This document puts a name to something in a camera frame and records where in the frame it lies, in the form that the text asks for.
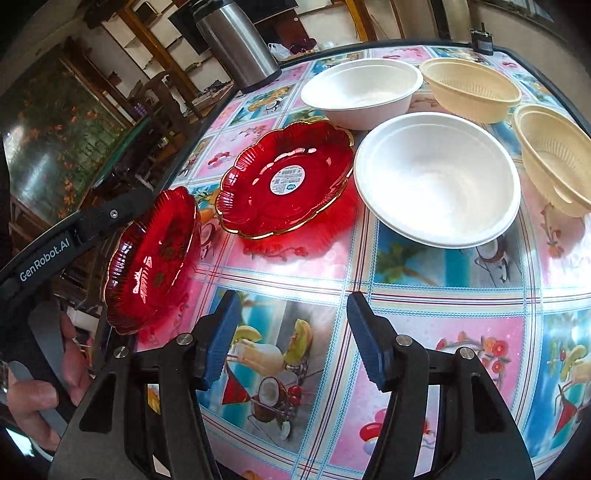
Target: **small black device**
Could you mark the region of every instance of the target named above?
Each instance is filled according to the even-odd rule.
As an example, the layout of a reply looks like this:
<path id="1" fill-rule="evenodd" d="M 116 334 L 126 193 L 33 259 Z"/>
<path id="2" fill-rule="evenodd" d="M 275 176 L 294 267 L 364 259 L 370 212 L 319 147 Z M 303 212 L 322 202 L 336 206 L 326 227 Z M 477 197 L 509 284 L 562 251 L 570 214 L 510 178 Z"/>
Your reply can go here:
<path id="1" fill-rule="evenodd" d="M 494 55 L 495 50 L 492 44 L 492 34 L 488 33 L 484 27 L 484 22 L 481 23 L 482 30 L 471 29 L 470 36 L 472 38 L 472 50 L 483 55 Z"/>

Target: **printed tablecloth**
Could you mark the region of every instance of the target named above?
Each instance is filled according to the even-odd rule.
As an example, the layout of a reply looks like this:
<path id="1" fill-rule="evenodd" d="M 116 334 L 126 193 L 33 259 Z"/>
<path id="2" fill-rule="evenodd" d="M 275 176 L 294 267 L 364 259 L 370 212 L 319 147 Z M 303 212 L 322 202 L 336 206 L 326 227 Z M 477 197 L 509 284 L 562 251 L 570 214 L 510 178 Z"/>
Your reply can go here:
<path id="1" fill-rule="evenodd" d="M 166 322 L 141 332 L 138 348 L 155 348 L 190 331 L 226 289 L 238 291 L 250 360 L 231 351 L 221 379 L 199 394 L 217 460 L 252 479 L 358 479 L 389 399 L 369 382 L 346 323 L 347 296 L 360 290 L 398 333 L 426 348 L 474 349 L 539 473 L 590 411 L 591 222 L 567 217 L 544 201 L 523 168 L 509 121 L 482 126 L 517 165 L 521 208 L 506 234 L 478 249 L 410 241 L 378 221 L 356 192 L 356 215 L 321 256 L 311 245 L 282 249 L 281 237 L 263 256 L 213 217 L 220 179 L 244 148 L 273 129 L 324 118 L 300 98 L 306 81 L 364 57 L 412 64 L 433 57 L 477 61 L 515 81 L 524 103 L 570 118 L 536 77 L 501 52 L 485 57 L 462 47 L 388 47 L 287 68 L 271 85 L 232 99 L 174 179 L 171 187 L 186 186 L 199 203 L 207 237 L 203 259 L 186 302 Z M 426 84 L 409 111 L 446 112 Z M 430 469 L 437 431 L 438 387 L 430 388 L 417 474 Z"/>

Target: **window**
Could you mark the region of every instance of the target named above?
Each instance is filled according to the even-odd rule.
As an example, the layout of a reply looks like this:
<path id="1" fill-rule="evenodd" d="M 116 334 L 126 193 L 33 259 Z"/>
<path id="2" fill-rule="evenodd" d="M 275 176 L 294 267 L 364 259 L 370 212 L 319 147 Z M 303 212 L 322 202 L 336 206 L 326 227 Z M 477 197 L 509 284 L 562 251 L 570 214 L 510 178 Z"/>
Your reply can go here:
<path id="1" fill-rule="evenodd" d="M 535 0 L 474 0 L 508 10 L 560 37 L 552 17 Z"/>

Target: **person's hand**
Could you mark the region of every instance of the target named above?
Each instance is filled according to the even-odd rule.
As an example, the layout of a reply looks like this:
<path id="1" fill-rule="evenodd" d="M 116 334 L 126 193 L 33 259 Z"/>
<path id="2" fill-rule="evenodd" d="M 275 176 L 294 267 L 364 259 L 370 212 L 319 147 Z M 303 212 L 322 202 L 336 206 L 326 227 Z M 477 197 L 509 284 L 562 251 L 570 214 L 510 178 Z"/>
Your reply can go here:
<path id="1" fill-rule="evenodd" d="M 72 340 L 76 337 L 76 329 L 68 315 L 64 313 L 61 315 L 61 334 L 64 336 L 61 373 L 67 382 L 72 403 L 78 406 L 90 386 L 90 376 L 86 370 L 84 356 Z M 41 417 L 39 411 L 57 407 L 56 389 L 50 383 L 40 380 L 18 381 L 9 372 L 6 397 L 8 408 L 22 431 L 41 448 L 55 451 L 60 443 L 60 437 Z"/>

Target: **beige strainer basket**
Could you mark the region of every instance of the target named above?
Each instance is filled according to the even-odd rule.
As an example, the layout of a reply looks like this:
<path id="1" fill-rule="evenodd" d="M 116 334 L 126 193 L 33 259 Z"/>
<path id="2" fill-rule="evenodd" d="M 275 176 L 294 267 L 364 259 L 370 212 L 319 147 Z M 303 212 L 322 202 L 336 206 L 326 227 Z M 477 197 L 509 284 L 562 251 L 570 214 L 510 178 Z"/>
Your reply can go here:
<path id="1" fill-rule="evenodd" d="M 591 138 L 538 105 L 516 108 L 512 123 L 523 165 L 545 199 L 572 217 L 591 212 Z"/>
<path id="2" fill-rule="evenodd" d="M 521 90 L 514 82 L 469 60 L 427 60 L 420 70 L 443 107 L 474 122 L 501 122 L 509 108 L 521 103 Z"/>

